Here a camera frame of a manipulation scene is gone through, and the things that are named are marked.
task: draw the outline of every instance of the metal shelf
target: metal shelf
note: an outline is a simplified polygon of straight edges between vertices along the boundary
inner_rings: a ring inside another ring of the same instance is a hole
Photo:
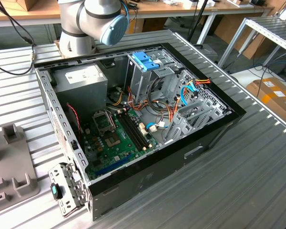
[[[260,33],[267,37],[268,39],[275,42],[279,47],[286,49],[286,22],[280,20],[276,16],[270,17],[255,17],[255,18],[245,18],[238,28],[234,38],[231,40],[229,46],[227,47],[226,51],[224,52],[221,60],[218,63],[219,67],[222,67],[230,55],[232,49],[234,48],[237,40],[242,35],[246,26],[249,26],[253,29],[247,40],[245,41],[243,47],[240,49],[243,50],[249,44],[251,39],[255,36],[256,33]],[[267,64],[271,58],[274,56],[278,48],[276,48],[267,61],[264,64]]]
[[[0,228],[284,228],[286,226],[286,123],[170,31],[125,35],[100,52],[170,43],[247,114],[210,151],[92,222],[86,208],[63,218],[50,190],[48,170],[64,155],[45,111],[34,72],[0,71],[0,126],[23,127],[41,191],[0,212]],[[60,59],[55,45],[37,47],[37,60]],[[30,48],[0,51],[0,66],[29,66]]]

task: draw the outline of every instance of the pci slot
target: pci slot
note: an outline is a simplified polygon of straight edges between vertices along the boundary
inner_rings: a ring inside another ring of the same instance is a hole
[[[123,159],[121,159],[120,161],[117,161],[116,163],[107,166],[106,168],[103,168],[97,172],[95,172],[96,176],[102,175],[102,174],[106,174],[114,169],[116,169],[117,167],[127,163],[129,161],[129,158],[131,157],[131,155],[128,155],[127,157],[124,157]]]
[[[131,118],[127,113],[122,113],[117,115],[117,119],[123,126],[125,132],[130,137],[132,142],[134,143],[137,150],[142,151],[144,147],[148,147],[148,142],[145,138],[141,135],[140,131],[137,129]]]

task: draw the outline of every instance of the circuit board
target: circuit board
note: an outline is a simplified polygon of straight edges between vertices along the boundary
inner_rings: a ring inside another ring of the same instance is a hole
[[[138,125],[141,121],[135,111],[131,109],[127,112],[127,115],[139,130]],[[86,173],[90,179],[108,173],[159,147],[157,141],[148,134],[146,136],[142,135],[148,143],[148,147],[144,147],[143,150],[138,149],[136,143],[127,134],[129,130],[125,131],[118,119],[117,114],[112,115],[115,130],[107,131],[104,134],[99,133],[94,121],[83,125],[84,138],[82,146],[84,146],[83,149],[89,162]]]

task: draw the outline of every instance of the blue plastic clip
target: blue plastic clip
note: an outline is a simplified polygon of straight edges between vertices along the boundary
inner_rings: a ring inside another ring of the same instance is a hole
[[[134,59],[139,65],[143,67],[145,71],[150,71],[160,68],[160,65],[154,63],[150,56],[144,52],[135,52],[133,54]]]

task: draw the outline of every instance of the ram slot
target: ram slot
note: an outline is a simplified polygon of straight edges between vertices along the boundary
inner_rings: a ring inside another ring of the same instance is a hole
[[[117,115],[117,118],[121,125],[123,126],[125,132],[130,137],[132,142],[134,143],[137,150],[142,151],[143,148],[148,147],[148,142],[141,135],[140,131],[137,129],[131,118],[127,113]]]

